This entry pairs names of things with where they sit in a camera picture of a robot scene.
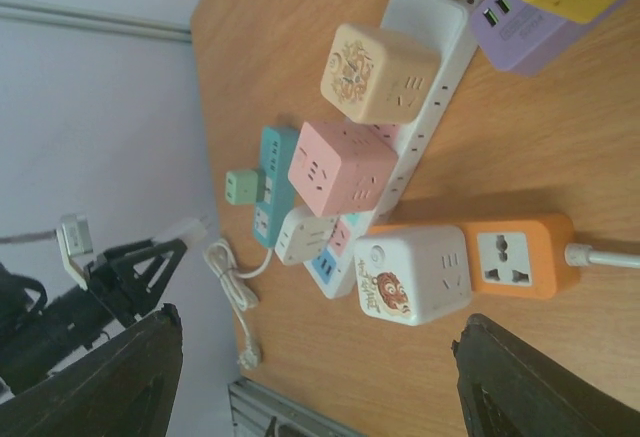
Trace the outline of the white cube socket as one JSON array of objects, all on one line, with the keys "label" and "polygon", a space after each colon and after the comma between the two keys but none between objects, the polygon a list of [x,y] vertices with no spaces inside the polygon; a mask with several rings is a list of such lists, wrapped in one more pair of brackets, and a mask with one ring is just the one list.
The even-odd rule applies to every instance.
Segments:
[{"label": "white cube socket", "polygon": [[453,225],[385,227],[356,240],[356,286],[365,315],[419,326],[472,299],[466,239]]}]

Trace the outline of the white wall charger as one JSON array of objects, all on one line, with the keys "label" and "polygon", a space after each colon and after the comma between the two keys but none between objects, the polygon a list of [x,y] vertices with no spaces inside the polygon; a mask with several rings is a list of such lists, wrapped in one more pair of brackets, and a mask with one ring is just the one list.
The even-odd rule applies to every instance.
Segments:
[{"label": "white wall charger", "polygon": [[201,219],[187,217],[161,231],[152,238],[152,241],[155,243],[165,243],[178,239],[190,249],[202,241],[207,234],[208,229]]}]

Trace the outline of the green wall charger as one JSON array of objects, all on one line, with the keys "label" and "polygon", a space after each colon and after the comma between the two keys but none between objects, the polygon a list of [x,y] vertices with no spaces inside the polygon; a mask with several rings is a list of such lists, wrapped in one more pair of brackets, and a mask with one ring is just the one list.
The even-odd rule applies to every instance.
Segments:
[{"label": "green wall charger", "polygon": [[225,198],[232,205],[262,202],[266,174],[261,168],[230,170],[225,178]]}]

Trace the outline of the beige cube socket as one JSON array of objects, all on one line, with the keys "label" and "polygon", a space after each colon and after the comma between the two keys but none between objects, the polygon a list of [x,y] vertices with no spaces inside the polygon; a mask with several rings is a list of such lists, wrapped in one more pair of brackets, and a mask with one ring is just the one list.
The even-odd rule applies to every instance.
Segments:
[{"label": "beige cube socket", "polygon": [[393,29],[341,24],[320,82],[322,96],[359,124],[408,124],[420,112],[441,54]]}]

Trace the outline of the small white square charger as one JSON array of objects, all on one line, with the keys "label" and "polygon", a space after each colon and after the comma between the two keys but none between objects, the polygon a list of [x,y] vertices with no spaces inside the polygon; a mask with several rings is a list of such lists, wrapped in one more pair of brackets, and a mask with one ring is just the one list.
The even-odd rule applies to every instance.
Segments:
[{"label": "small white square charger", "polygon": [[315,216],[306,205],[293,208],[283,221],[275,245],[281,263],[292,266],[318,257],[337,221],[337,216]]}]

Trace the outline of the pink cube socket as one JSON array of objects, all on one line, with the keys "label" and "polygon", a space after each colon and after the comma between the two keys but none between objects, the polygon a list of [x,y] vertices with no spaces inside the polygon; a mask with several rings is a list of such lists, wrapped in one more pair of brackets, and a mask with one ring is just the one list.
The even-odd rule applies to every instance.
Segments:
[{"label": "pink cube socket", "polygon": [[379,203],[397,161],[365,125],[307,121],[288,178],[317,217],[365,212]]}]

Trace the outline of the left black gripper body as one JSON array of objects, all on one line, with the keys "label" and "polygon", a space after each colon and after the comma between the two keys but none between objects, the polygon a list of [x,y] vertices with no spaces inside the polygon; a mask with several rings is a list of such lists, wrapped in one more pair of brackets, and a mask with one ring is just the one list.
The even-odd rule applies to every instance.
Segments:
[{"label": "left black gripper body", "polygon": [[145,315],[135,265],[124,258],[98,267],[94,261],[85,267],[89,292],[123,327],[134,325]]}]

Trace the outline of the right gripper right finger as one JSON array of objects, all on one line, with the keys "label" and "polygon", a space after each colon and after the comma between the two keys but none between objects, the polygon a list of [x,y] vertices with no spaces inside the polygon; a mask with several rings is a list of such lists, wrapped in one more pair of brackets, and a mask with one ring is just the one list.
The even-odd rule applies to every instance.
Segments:
[{"label": "right gripper right finger", "polygon": [[637,436],[639,412],[487,316],[452,343],[470,436]]}]

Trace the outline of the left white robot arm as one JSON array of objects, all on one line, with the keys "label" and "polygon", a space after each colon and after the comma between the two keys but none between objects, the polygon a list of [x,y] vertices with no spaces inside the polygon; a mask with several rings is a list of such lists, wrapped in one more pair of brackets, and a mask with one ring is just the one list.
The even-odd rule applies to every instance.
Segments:
[{"label": "left white robot arm", "polygon": [[36,279],[1,269],[1,391],[17,396],[48,378],[78,348],[90,350],[111,322],[128,328],[152,312],[188,250],[175,238],[112,247],[53,301]]}]

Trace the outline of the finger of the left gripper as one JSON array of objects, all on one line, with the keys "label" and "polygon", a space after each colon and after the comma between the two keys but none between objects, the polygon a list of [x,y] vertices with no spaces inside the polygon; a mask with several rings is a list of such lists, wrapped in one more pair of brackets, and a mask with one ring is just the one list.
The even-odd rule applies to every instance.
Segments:
[{"label": "finger of the left gripper", "polygon": [[108,262],[124,258],[126,262],[129,262],[134,266],[139,263],[155,259],[156,253],[154,251],[154,247],[155,244],[151,239],[144,239],[114,246],[100,253],[96,257],[94,265],[98,267],[106,265]]},{"label": "finger of the left gripper", "polygon": [[178,239],[165,243],[154,242],[154,244],[156,258],[135,265],[141,282],[141,308],[145,315],[153,311],[159,303],[171,277],[188,250],[186,245]]}]

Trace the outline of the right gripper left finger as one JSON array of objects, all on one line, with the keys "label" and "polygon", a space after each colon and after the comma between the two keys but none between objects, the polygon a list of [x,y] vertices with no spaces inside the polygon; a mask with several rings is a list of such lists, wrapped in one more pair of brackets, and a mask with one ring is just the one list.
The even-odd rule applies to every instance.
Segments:
[{"label": "right gripper left finger", "polygon": [[173,304],[1,405],[3,436],[165,436],[183,365]]}]

